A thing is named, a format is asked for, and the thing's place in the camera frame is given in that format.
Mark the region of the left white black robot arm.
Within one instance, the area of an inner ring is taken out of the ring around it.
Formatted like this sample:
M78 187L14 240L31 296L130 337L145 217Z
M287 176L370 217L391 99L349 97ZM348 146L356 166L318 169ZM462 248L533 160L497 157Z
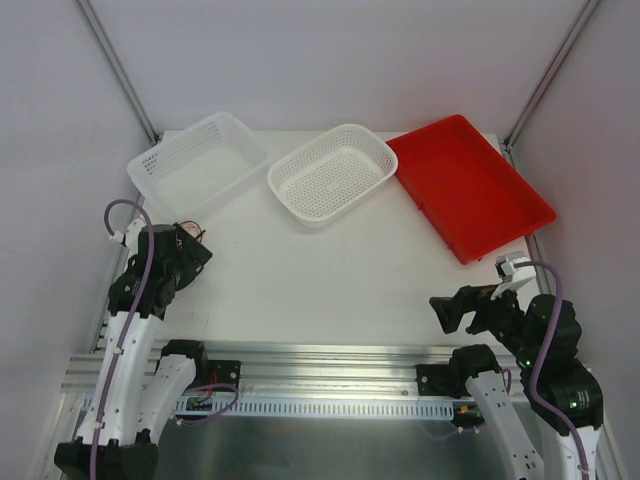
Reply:
M170 340L151 379L149 356L176 293L211 252L178 224L143 227L137 251L109 289L106 350L87 413L54 463L69 479L150 479L158 444L177 401L210 377L201 341Z

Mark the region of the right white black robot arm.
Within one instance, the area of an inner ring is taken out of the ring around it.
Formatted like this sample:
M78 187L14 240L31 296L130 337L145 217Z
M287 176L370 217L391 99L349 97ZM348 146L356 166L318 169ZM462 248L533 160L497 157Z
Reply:
M604 397L594 375L577 358L582 328L563 293L540 294L522 309L514 288L465 286L429 303L445 333L455 332L463 316L471 314L468 333L491 334L516 360L540 429L540 448L521 423L509 398L510 375L489 346L455 349L448 363L426 380L441 394L474 400L507 477L594 478Z

